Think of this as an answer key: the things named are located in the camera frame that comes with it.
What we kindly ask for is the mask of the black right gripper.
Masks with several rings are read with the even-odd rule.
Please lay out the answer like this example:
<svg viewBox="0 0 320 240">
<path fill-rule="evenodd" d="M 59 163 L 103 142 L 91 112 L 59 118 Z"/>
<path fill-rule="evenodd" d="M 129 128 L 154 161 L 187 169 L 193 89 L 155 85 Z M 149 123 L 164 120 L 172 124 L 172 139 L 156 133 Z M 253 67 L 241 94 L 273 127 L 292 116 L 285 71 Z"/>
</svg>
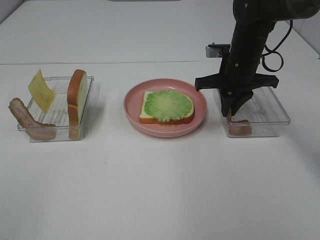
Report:
<svg viewBox="0 0 320 240">
<path fill-rule="evenodd" d="M 197 77 L 194 87 L 203 89 L 220 89 L 221 114 L 226 117 L 231 109 L 234 116 L 249 101 L 254 93 L 252 90 L 261 87 L 276 88 L 279 79 L 275 75 L 257 73 L 261 59 L 256 61 L 235 61 L 228 53 L 211 53 L 210 58 L 222 58 L 219 72 Z"/>
</svg>

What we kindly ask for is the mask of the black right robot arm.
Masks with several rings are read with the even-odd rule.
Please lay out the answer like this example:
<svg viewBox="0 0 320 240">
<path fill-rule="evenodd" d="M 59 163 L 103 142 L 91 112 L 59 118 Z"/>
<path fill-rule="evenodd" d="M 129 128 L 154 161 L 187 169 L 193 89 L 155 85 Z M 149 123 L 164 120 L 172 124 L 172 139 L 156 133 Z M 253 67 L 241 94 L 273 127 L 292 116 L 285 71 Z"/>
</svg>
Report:
<svg viewBox="0 0 320 240">
<path fill-rule="evenodd" d="M 195 79 L 195 89 L 218 89 L 221 113 L 234 116 L 241 106 L 261 87 L 276 88 L 275 75 L 257 73 L 263 63 L 263 50 L 276 22 L 307 19 L 320 10 L 318 0 L 235 0 L 236 24 L 230 44 L 211 44 L 221 58 L 219 72 Z"/>
</svg>

